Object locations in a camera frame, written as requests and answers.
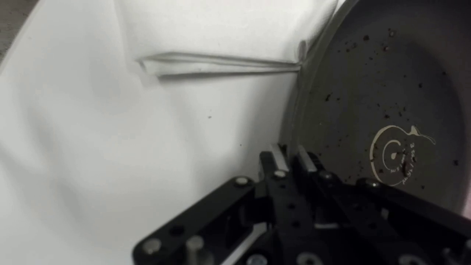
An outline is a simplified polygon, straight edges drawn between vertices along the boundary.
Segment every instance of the white cloth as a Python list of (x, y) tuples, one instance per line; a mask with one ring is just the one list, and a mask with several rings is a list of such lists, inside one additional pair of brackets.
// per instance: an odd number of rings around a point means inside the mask
[(255, 176), (279, 139), (296, 73), (145, 89), (123, 54), (114, 0), (42, 0), (15, 41), (0, 73), (0, 263), (130, 265), (140, 238)]
[(117, 0), (149, 74), (293, 72), (338, 0)]

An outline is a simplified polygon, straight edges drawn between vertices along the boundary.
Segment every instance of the white surface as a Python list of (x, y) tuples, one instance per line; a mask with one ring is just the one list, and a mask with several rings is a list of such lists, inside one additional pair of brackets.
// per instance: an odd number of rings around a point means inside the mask
[(257, 173), (295, 73), (127, 69), (114, 0), (42, 0), (0, 74), (0, 263), (130, 265), (229, 176)]
[(132, 61), (151, 74), (293, 72), (338, 0), (117, 0)]

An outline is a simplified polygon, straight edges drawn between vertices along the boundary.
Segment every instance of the black metal disc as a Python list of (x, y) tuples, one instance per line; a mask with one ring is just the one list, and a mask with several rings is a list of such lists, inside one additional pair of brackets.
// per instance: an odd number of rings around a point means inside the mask
[(469, 188), (471, 5), (348, 1), (301, 77), (289, 147), (452, 210)]

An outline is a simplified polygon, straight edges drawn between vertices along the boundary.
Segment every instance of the circular plate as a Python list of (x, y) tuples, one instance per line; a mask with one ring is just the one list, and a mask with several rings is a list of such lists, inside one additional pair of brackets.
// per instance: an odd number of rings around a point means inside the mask
[(471, 7), (348, 1), (311, 52), (286, 126), (348, 182), (376, 178), (463, 210), (469, 189)]

